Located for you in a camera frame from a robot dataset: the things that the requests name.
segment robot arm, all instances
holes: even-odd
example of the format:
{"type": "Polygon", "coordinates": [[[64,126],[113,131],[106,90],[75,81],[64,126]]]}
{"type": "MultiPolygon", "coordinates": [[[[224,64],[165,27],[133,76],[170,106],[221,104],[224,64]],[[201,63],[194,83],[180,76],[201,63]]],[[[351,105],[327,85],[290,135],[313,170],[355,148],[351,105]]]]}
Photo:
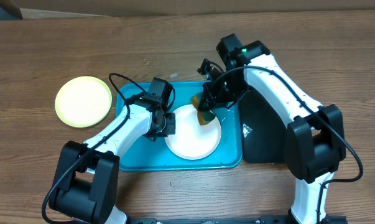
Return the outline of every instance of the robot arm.
{"type": "Polygon", "coordinates": [[[127,99],[130,115],[126,122],[123,123],[127,116],[127,106],[124,106],[121,114],[95,137],[83,144],[66,143],[60,153],[53,185],[64,178],[49,195],[49,207],[87,223],[125,224],[127,216],[114,206],[119,161],[142,135],[156,138],[175,134],[175,114],[167,113],[172,88],[167,81],[154,78],[147,93],[127,99]],[[121,123],[123,125],[109,136],[121,123]],[[104,137],[106,142],[96,147],[77,170],[66,174],[80,156],[104,137]],[[75,171],[94,174],[92,183],[77,178],[75,171]]]}
{"type": "MultiPolygon", "coordinates": [[[[262,54],[251,60],[248,65],[271,68],[279,74],[298,94],[298,96],[306,102],[307,106],[314,112],[317,112],[323,105],[303,92],[278,66],[273,55],[262,54]]],[[[294,122],[294,118],[305,118],[311,114],[303,107],[285,87],[285,85],[275,76],[267,75],[265,72],[255,69],[245,69],[244,79],[247,84],[255,88],[272,106],[279,115],[285,128],[288,124],[294,122]]],[[[291,207],[291,213],[298,223],[316,223],[317,220],[317,202],[320,193],[321,184],[332,179],[334,172],[327,172],[315,179],[314,182],[308,183],[306,180],[296,178],[295,181],[295,200],[291,207]]],[[[325,199],[326,191],[323,191],[322,203],[320,205],[320,219],[325,218],[325,199]]]]}
{"type": "MultiPolygon", "coordinates": [[[[132,144],[142,135],[146,134],[151,127],[152,113],[147,111],[145,107],[138,105],[130,105],[131,113],[129,120],[122,126],[120,130],[114,133],[104,144],[97,147],[95,150],[99,152],[112,152],[115,156],[120,159],[125,155],[126,151],[132,146],[132,144]]],[[[97,142],[102,140],[104,136],[107,136],[115,127],[117,127],[126,117],[127,108],[124,106],[121,114],[111,122],[106,128],[104,128],[95,137],[83,142],[88,148],[95,145],[97,142]]],[[[88,169],[88,172],[95,174],[95,170],[88,169]]]]}
{"type": "MultiPolygon", "coordinates": [[[[234,68],[257,66],[273,70],[288,83],[305,104],[323,118],[343,137],[343,122],[340,110],[335,105],[326,108],[303,92],[278,66],[270,50],[260,41],[243,46],[234,34],[221,39],[217,51],[226,65],[226,72],[234,68]]],[[[215,81],[221,72],[204,60],[198,71],[215,81]]],[[[220,82],[203,85],[204,92],[199,110],[227,107],[236,103],[249,86],[256,89],[281,118],[285,126],[284,159],[296,177],[295,201],[291,208],[297,223],[316,223],[320,184],[330,180],[338,170],[339,161],[346,156],[345,146],[307,111],[276,76],[253,68],[230,71],[220,82]],[[312,129],[321,130],[312,136],[312,129]]],[[[320,219],[325,217],[326,189],[320,205],[320,219]]]]}

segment teal tray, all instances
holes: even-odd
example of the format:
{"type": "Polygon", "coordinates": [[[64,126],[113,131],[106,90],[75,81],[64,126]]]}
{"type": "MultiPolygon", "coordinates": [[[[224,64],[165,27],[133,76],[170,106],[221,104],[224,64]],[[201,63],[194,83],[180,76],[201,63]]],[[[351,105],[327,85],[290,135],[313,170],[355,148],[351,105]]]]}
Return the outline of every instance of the teal tray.
{"type": "MultiPolygon", "coordinates": [[[[203,83],[204,81],[171,82],[176,91],[176,99],[170,111],[190,104],[190,98],[203,91],[203,83]]],[[[149,89],[150,83],[139,84],[145,90],[149,89]]],[[[124,85],[120,90],[126,98],[141,92],[133,84],[124,85]]],[[[116,117],[122,111],[123,106],[124,102],[118,95],[116,117]]],[[[222,135],[218,147],[209,156],[194,161],[182,159],[168,148],[164,138],[157,138],[155,142],[152,142],[142,136],[125,153],[120,161],[119,169],[123,171],[157,171],[219,169],[237,166],[243,158],[238,105],[230,109],[214,109],[213,112],[220,121],[222,135]]]]}

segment white plate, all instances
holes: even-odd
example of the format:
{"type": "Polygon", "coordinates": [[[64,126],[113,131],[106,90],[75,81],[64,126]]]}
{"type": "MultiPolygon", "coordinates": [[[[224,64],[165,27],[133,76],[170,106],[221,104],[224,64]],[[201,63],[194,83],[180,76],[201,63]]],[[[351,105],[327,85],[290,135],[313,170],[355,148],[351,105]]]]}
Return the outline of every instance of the white plate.
{"type": "Polygon", "coordinates": [[[165,138],[169,149],[183,159],[202,159],[210,155],[222,135],[219,119],[215,118],[209,124],[200,126],[193,105],[181,106],[174,113],[175,134],[165,138]]]}

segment wooden table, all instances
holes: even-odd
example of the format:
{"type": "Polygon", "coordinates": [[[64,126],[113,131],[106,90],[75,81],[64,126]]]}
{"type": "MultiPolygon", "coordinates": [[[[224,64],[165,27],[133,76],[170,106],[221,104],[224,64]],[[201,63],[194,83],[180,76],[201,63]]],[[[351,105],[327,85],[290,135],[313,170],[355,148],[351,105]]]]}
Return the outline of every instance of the wooden table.
{"type": "MultiPolygon", "coordinates": [[[[137,82],[200,80],[203,58],[220,63],[216,44],[231,33],[245,44],[263,41],[304,91],[342,110],[364,177],[331,185],[326,210],[350,223],[375,223],[375,11],[0,21],[0,223],[43,223],[40,207],[62,146],[92,137],[114,118],[115,91],[99,125],[63,124],[54,100],[65,82],[91,75],[109,84],[110,72],[137,82]]],[[[348,154],[335,177],[357,172],[348,154]]],[[[244,161],[234,169],[122,172],[118,186],[116,205],[132,217],[282,215],[294,199],[285,165],[244,161]]]]}

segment pale yellow plate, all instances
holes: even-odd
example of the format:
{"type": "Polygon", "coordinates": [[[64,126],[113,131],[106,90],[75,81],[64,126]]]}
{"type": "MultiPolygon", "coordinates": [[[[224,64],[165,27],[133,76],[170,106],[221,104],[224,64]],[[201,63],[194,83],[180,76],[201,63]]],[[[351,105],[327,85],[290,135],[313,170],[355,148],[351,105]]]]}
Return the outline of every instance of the pale yellow plate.
{"type": "Polygon", "coordinates": [[[103,81],[95,77],[78,77],[58,91],[55,109],[64,123],[85,128],[108,114],[112,100],[111,91],[103,81]]]}

